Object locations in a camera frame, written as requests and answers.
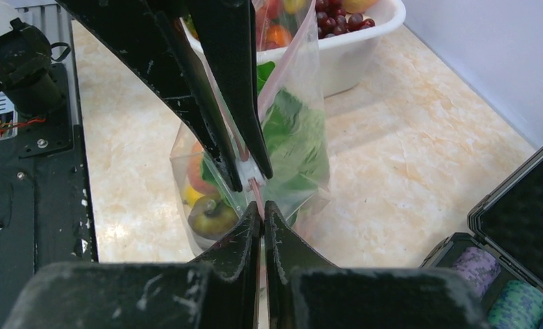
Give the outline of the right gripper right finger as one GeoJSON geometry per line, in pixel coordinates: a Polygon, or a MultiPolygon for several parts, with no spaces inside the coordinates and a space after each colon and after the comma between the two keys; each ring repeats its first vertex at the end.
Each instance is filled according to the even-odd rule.
{"type": "Polygon", "coordinates": [[[286,224],[276,202],[265,202],[264,247],[270,328],[295,328],[295,273],[336,264],[311,247],[286,224]]]}

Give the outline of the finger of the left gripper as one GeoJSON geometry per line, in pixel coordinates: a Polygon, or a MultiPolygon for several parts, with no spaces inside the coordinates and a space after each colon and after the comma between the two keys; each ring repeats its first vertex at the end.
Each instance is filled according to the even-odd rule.
{"type": "Polygon", "coordinates": [[[258,118],[255,10],[251,1],[187,2],[204,56],[259,171],[273,177],[258,118]]]}
{"type": "Polygon", "coordinates": [[[60,1],[191,130],[223,181],[242,191],[234,149],[202,61],[177,14],[182,1],[60,1]]]}

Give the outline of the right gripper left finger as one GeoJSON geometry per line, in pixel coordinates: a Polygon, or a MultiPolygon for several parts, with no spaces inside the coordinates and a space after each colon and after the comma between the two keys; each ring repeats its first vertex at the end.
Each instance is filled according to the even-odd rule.
{"type": "Polygon", "coordinates": [[[231,231],[190,261],[208,269],[199,328],[256,328],[262,219],[251,202],[231,231]]]}

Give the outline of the clear zip top bag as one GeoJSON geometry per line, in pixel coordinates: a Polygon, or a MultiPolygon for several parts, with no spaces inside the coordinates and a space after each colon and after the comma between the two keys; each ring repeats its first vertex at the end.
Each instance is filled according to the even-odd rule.
{"type": "Polygon", "coordinates": [[[183,29],[202,60],[228,129],[243,190],[233,191],[187,127],[181,127],[170,161],[180,192],[181,219],[194,254],[227,233],[253,201],[276,202],[286,224],[310,239],[329,200],[319,39],[312,1],[255,1],[256,102],[266,152],[274,171],[265,178],[240,135],[222,84],[214,77],[192,20],[183,29]]]}

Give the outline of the green lettuce leaf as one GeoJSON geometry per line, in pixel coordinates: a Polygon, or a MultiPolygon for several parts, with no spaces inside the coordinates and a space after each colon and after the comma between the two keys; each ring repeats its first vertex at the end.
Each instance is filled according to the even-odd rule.
{"type": "Polygon", "coordinates": [[[271,90],[274,62],[258,65],[258,96],[266,99],[261,118],[263,136],[274,176],[261,187],[265,201],[276,202],[289,217],[320,192],[327,191],[325,110],[319,64],[295,61],[271,90]]]}

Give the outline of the brown potato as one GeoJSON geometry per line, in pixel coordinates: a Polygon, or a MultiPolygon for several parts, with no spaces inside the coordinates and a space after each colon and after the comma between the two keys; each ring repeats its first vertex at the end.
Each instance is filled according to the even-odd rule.
{"type": "Polygon", "coordinates": [[[206,195],[194,203],[187,222],[196,235],[205,239],[219,240],[235,227],[238,220],[235,210],[222,198],[206,195]]]}

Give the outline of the yellow mango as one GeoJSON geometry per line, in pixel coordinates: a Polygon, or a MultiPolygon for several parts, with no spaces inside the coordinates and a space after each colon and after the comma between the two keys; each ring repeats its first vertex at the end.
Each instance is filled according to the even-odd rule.
{"type": "Polygon", "coordinates": [[[204,194],[195,190],[191,185],[187,185],[182,193],[182,203],[189,208],[193,208],[195,203],[203,196],[204,194]]]}

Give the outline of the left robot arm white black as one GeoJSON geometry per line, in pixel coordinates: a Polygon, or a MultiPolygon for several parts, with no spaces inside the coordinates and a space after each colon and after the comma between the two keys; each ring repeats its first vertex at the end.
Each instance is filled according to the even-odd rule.
{"type": "MultiPolygon", "coordinates": [[[[195,135],[224,182],[242,172],[204,64],[264,178],[273,176],[258,118],[255,10],[250,1],[62,1],[195,135]]],[[[23,114],[60,107],[53,44],[0,1],[0,92],[23,114]]]]}

